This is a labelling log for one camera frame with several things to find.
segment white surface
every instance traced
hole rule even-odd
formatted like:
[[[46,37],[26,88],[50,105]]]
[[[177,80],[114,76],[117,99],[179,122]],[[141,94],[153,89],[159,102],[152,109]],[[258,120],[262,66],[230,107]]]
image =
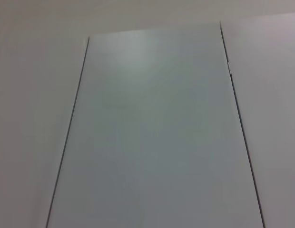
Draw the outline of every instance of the white surface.
[[[19,0],[0,0],[0,91],[6,94],[0,95],[0,139],[11,144],[6,148],[0,142],[0,154],[5,154],[14,144],[21,145],[15,146],[17,150],[10,150],[9,155],[0,155],[0,183],[9,183],[1,184],[0,193],[9,192],[9,195],[0,194],[0,227],[4,224],[9,228],[44,228],[46,224],[51,197],[51,191],[46,188],[52,189],[55,183],[78,80],[78,68],[75,71],[72,69],[81,64],[79,52],[83,39],[95,33],[193,25],[227,17],[294,11],[295,0],[22,0],[21,3]],[[40,57],[43,46],[48,50],[45,58]],[[57,62],[49,64],[55,56],[59,57]],[[17,59],[21,57],[27,60],[24,58],[20,67]],[[48,89],[50,87],[44,86],[44,82],[49,86],[62,85],[63,78],[67,80],[60,92],[52,93]],[[11,85],[20,81],[17,99],[9,97],[8,94],[15,93],[16,85]],[[17,106],[21,106],[26,114],[19,116],[18,112],[9,108],[16,110]],[[41,106],[48,111],[33,112]],[[47,138],[47,141],[40,143],[21,132],[3,134],[6,131],[6,126],[1,123],[3,116],[11,125],[32,126],[30,134],[36,138]],[[37,127],[36,123],[47,126],[46,130]],[[12,161],[7,156],[22,159]],[[15,172],[8,174],[7,171],[15,166],[23,171],[17,175]],[[25,182],[29,182],[28,186],[23,185]],[[32,192],[32,189],[44,189],[46,195],[28,195],[27,192]],[[20,205],[19,202],[24,202],[25,198],[27,203]],[[2,209],[3,202],[9,208]]]
[[[224,22],[267,228],[295,228],[295,14]]]
[[[62,227],[262,228],[219,24],[90,39]]]

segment white panel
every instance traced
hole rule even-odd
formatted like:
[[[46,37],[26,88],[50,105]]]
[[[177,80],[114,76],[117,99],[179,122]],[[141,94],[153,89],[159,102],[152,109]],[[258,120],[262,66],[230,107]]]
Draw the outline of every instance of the white panel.
[[[91,39],[50,228],[261,228],[218,24]]]
[[[223,32],[265,225],[295,228],[295,14]]]

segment dark edge line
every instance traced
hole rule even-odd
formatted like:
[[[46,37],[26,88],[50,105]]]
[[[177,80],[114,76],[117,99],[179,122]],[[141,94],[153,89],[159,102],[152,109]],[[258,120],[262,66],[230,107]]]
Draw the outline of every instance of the dark edge line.
[[[224,39],[224,34],[223,34],[223,29],[222,29],[222,24],[221,22],[219,23],[220,26],[220,32],[222,34],[222,39],[223,39],[223,44],[224,44],[224,49],[225,49],[225,54],[226,54],[226,58],[227,58],[227,64],[229,65],[229,59],[228,59],[228,54],[227,54],[227,49],[226,49],[226,44],[225,44],[225,39]],[[233,83],[233,77],[232,77],[232,73],[230,73],[230,78],[231,78],[231,83],[232,83],[232,88],[233,88],[233,93],[234,93],[234,98],[235,98],[235,102],[236,102],[236,108],[237,108],[237,112],[238,112],[238,116],[239,116],[239,121],[241,122],[241,128],[242,128],[242,132],[243,132],[243,137],[244,137],[244,141],[245,141],[245,146],[246,146],[246,150],[247,150],[247,155],[248,155],[248,159],[249,159],[249,165],[250,165],[250,169],[251,169],[251,174],[252,174],[252,178],[253,178],[253,183],[254,183],[254,188],[256,190],[256,198],[257,198],[257,203],[258,203],[258,207],[260,209],[260,214],[261,214],[261,219],[262,219],[262,224],[263,224],[263,228],[266,228],[265,226],[265,221],[264,221],[264,216],[263,216],[263,212],[262,212],[262,206],[261,206],[261,202],[260,202],[260,197],[258,195],[258,191],[257,191],[257,187],[256,187],[256,178],[254,176],[254,172],[253,172],[253,168],[252,168],[252,163],[251,163],[251,158],[250,158],[250,153],[249,153],[249,149],[248,149],[248,144],[247,144],[247,139],[246,139],[246,135],[245,135],[245,131],[244,131],[244,126],[243,126],[243,121],[242,121],[242,116],[241,113],[239,111],[239,106],[238,106],[238,101],[237,101],[237,96],[236,96],[236,91],[235,91],[235,87],[234,87],[234,83]]]
[[[63,158],[64,158],[64,154],[65,154],[65,149],[66,149],[66,145],[67,145],[67,140],[68,140],[68,135],[69,135],[69,131],[70,131],[71,121],[72,121],[73,113],[75,111],[76,101],[77,101],[77,97],[78,97],[78,92],[79,92],[79,88],[80,88],[80,83],[81,83],[81,78],[82,78],[82,74],[83,74],[83,68],[84,68],[84,64],[85,64],[85,60],[86,60],[86,54],[87,54],[88,47],[89,47],[89,38],[88,38],[86,49],[85,49],[84,59],[83,59],[83,63],[82,63],[82,69],[81,69],[80,78],[79,78],[78,87],[77,87],[77,92],[76,92],[76,96],[75,96],[75,101],[73,103],[73,107],[72,107],[72,111],[71,111],[71,117],[70,117],[69,126],[68,126],[68,130],[67,130],[67,134],[66,134],[64,149],[63,149],[63,153],[62,153],[62,157],[61,157],[61,161],[60,161],[60,166],[59,166],[59,171],[58,171],[58,174],[57,174],[57,179],[56,179],[56,183],[55,183],[52,198],[51,198],[50,208],[49,208],[47,222],[46,222],[46,228],[48,227],[48,224],[49,224],[52,204],[53,204],[54,196],[55,196],[55,193],[56,193],[56,190],[57,190],[59,175],[60,175],[62,162],[63,162]]]

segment white wall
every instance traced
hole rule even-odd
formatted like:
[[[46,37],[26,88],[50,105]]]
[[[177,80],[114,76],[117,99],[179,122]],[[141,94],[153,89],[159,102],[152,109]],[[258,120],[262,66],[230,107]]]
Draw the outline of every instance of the white wall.
[[[89,34],[295,11],[295,0],[0,0],[0,227],[44,227]]]

